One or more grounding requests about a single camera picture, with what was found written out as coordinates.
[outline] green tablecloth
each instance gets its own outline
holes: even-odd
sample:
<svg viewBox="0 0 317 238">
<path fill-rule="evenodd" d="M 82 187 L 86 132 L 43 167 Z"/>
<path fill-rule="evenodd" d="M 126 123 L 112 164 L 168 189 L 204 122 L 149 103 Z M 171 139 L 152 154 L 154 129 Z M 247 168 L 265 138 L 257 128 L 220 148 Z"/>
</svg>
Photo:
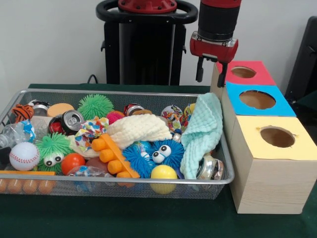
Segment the green tablecloth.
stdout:
<svg viewBox="0 0 317 238">
<path fill-rule="evenodd" d="M 208 87 L 31 88 L 205 93 Z M 214 200 L 0 195 L 2 237 L 316 238 L 317 187 L 301 215 L 238 215 L 229 186 Z"/>
</svg>

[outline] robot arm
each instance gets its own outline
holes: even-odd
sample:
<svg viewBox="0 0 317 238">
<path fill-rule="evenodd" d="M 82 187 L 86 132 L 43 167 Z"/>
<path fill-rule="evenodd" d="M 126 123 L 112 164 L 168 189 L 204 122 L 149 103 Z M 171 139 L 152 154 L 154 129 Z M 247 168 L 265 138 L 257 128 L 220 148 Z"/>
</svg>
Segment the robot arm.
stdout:
<svg viewBox="0 0 317 238">
<path fill-rule="evenodd" d="M 191 53 L 198 56 L 196 80 L 203 79 L 204 59 L 222 64 L 218 87 L 223 87 L 230 63 L 238 49 L 238 40 L 232 38 L 237 24 L 241 0 L 201 0 L 198 31 L 190 41 Z"/>
</svg>

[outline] green spiky ball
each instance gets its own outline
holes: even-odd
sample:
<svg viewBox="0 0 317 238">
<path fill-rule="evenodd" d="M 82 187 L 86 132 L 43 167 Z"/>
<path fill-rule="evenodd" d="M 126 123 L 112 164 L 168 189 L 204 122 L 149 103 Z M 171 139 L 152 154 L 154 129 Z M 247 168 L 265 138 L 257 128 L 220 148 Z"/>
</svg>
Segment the green spiky ball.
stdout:
<svg viewBox="0 0 317 238">
<path fill-rule="evenodd" d="M 90 94 L 79 101 L 77 111 L 83 115 L 85 120 L 92 120 L 95 116 L 103 118 L 113 111 L 113 104 L 106 96 Z"/>
<path fill-rule="evenodd" d="M 40 171 L 54 171 L 55 173 L 61 173 L 61 163 L 58 163 L 52 167 L 44 164 L 44 158 L 52 153 L 62 153 L 64 156 L 73 153 L 74 151 L 69 148 L 70 142 L 65 135 L 55 132 L 52 135 L 44 136 L 42 141 L 36 142 L 36 145 L 40 151 L 40 162 L 38 163 L 38 169 Z"/>
</svg>

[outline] small orange ball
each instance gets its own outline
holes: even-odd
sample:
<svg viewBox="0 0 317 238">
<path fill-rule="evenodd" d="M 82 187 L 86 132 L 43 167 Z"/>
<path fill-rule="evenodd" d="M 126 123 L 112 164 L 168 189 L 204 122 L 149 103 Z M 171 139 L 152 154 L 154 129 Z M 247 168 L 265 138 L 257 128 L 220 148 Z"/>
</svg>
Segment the small orange ball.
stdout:
<svg viewBox="0 0 317 238">
<path fill-rule="evenodd" d="M 0 178 L 0 193 L 4 193 L 6 190 L 6 186 L 8 184 L 8 180 L 4 178 Z"/>
<path fill-rule="evenodd" d="M 22 183 L 18 179 L 11 179 L 8 184 L 8 191 L 10 193 L 20 193 L 22 188 Z"/>
<path fill-rule="evenodd" d="M 25 180 L 23 187 L 22 187 L 23 191 L 26 194 L 35 193 L 37 188 L 38 188 L 38 181 L 32 180 L 32 179 Z"/>
<path fill-rule="evenodd" d="M 63 161 L 61 162 L 61 170 L 64 175 L 67 175 L 69 171 L 77 166 L 85 165 L 86 161 L 83 156 L 78 153 L 71 153 L 66 155 Z"/>
<path fill-rule="evenodd" d="M 42 180 L 39 184 L 39 191 L 41 194 L 50 194 L 56 185 L 56 181 Z"/>
</svg>

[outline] metal basket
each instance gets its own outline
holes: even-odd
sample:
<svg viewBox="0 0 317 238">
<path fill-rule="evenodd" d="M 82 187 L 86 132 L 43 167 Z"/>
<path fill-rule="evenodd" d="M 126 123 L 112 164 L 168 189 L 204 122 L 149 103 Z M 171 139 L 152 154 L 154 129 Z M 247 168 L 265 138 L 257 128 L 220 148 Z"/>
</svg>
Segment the metal basket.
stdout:
<svg viewBox="0 0 317 238">
<path fill-rule="evenodd" d="M 121 111 L 129 103 L 138 103 L 144 108 L 159 115 L 168 105 L 185 108 L 196 102 L 196 94 L 166 94 L 166 93 L 131 93 L 107 91 L 76 91 L 76 90 L 45 90 L 27 89 L 18 92 L 0 115 L 2 130 L 7 123 L 14 123 L 11 109 L 18 103 L 25 105 L 37 99 L 51 104 L 69 103 L 78 108 L 80 99 L 88 94 L 102 94 L 107 96 L 115 110 Z M 143 179 L 143 178 L 93 178 L 68 176 L 26 176 L 14 174 L 0 174 L 7 186 L 0 188 L 2 193 L 18 194 L 49 194 L 66 196 L 109 196 L 109 197 L 153 197 L 153 198 L 195 198 L 215 199 L 225 184 L 234 178 L 234 170 L 224 135 L 221 137 L 219 149 L 213 156 L 225 165 L 223 180 L 187 180 L 187 179 Z M 37 188 L 18 189 L 23 187 L 25 180 L 35 180 Z"/>
</svg>

